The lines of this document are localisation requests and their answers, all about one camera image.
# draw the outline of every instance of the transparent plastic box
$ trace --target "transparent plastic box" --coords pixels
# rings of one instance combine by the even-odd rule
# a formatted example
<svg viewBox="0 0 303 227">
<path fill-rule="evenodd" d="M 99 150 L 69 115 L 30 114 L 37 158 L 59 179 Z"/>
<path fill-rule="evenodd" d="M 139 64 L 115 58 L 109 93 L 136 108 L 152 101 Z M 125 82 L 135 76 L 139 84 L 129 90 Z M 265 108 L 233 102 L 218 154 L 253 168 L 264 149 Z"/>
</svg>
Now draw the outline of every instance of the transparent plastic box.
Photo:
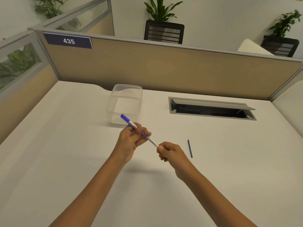
<svg viewBox="0 0 303 227">
<path fill-rule="evenodd" d="M 106 113 L 110 122 L 127 124 L 120 118 L 124 114 L 133 122 L 138 121 L 142 105 L 142 87 L 127 84 L 116 84 L 109 97 Z"/>
</svg>

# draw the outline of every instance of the desk surface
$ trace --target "desk surface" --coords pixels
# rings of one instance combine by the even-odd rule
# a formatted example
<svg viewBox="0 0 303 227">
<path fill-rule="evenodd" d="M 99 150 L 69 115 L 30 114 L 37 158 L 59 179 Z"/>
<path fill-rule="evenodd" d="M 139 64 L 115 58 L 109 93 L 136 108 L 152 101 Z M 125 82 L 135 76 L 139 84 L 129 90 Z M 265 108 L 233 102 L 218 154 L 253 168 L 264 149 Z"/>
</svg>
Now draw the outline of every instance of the desk surface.
<svg viewBox="0 0 303 227">
<path fill-rule="evenodd" d="M 115 146 L 110 91 L 59 81 L 0 145 L 0 226 L 47 226 Z M 243 102 L 257 121 L 169 113 L 168 97 Z M 303 139 L 269 101 L 143 90 L 139 120 L 259 226 L 303 223 Z M 215 226 L 147 142 L 118 176 L 92 226 Z"/>
</svg>

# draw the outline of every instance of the hand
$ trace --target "hand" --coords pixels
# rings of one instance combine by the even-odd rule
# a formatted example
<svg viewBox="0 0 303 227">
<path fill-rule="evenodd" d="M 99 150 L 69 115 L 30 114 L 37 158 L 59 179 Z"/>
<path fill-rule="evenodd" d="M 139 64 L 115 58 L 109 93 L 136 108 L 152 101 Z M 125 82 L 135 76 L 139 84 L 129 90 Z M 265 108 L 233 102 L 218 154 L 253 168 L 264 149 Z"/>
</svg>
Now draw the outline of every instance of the hand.
<svg viewBox="0 0 303 227">
<path fill-rule="evenodd" d="M 152 135 L 146 127 L 142 127 L 136 122 L 134 122 L 134 124 L 138 127 L 137 129 L 134 129 L 132 126 L 127 126 L 120 132 L 116 146 L 111 154 L 111 156 L 120 158 L 124 164 L 131 160 L 134 150 L 147 141 L 147 139 L 141 135 L 141 131 L 147 136 Z"/>
<path fill-rule="evenodd" d="M 182 181 L 186 179 L 187 173 L 190 174 L 192 170 L 195 170 L 194 165 L 179 145 L 163 142 L 157 148 L 157 153 L 159 153 L 161 160 L 168 161 L 171 164 L 175 169 L 177 177 Z"/>
</svg>

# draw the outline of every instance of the number sign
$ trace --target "number sign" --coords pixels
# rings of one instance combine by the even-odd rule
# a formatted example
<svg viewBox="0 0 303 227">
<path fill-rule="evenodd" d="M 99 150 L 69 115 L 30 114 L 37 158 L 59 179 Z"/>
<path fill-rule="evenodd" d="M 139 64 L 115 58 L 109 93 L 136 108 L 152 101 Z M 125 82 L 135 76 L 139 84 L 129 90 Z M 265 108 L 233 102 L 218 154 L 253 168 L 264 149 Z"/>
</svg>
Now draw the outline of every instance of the number sign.
<svg viewBox="0 0 303 227">
<path fill-rule="evenodd" d="M 52 33 L 43 33 L 43 35 L 45 36 L 45 39 L 48 44 L 71 46 L 78 48 L 93 48 L 90 38 Z"/>
</svg>

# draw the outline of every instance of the whiteboard marker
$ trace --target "whiteboard marker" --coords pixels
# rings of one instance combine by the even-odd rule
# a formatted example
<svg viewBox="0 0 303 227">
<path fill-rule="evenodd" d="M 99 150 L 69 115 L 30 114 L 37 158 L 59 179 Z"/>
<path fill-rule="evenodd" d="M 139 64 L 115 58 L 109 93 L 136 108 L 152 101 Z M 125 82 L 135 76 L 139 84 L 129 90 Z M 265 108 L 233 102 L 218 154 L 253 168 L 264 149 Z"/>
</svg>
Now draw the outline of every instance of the whiteboard marker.
<svg viewBox="0 0 303 227">
<path fill-rule="evenodd" d="M 125 115 L 121 114 L 121 118 L 127 122 L 130 126 L 132 126 L 134 129 L 137 129 L 138 127 L 130 121 L 129 118 L 127 118 Z M 146 137 L 152 144 L 154 144 L 155 147 L 159 147 L 159 145 L 155 144 L 155 142 L 153 140 L 150 139 L 150 137 L 148 137 L 144 132 L 141 133 L 144 137 Z"/>
</svg>

